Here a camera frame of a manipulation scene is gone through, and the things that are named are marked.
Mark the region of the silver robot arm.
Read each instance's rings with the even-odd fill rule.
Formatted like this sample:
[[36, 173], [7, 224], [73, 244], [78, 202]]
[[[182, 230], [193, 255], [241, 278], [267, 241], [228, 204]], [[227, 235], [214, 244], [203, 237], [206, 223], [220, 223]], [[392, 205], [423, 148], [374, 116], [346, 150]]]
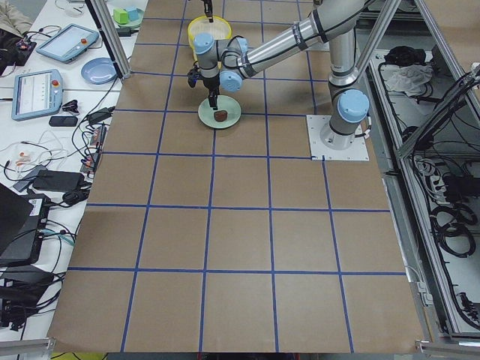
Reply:
[[191, 88], [201, 82], [208, 91], [198, 107], [199, 120], [214, 129], [232, 127], [242, 111], [230, 95], [239, 91], [245, 80], [307, 51], [328, 52], [328, 82], [333, 89], [353, 86], [360, 75], [355, 28], [367, 7], [367, 1], [315, 1], [303, 20], [256, 48], [241, 35], [220, 40], [205, 31], [195, 35], [196, 61], [187, 81]]

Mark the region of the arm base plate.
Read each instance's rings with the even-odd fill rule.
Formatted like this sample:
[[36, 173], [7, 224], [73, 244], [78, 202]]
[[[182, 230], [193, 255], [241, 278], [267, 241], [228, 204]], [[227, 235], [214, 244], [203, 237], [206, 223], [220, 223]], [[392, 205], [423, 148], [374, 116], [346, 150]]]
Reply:
[[314, 161], [369, 161], [366, 140], [358, 124], [355, 133], [339, 135], [330, 127], [330, 115], [307, 115], [310, 158]]

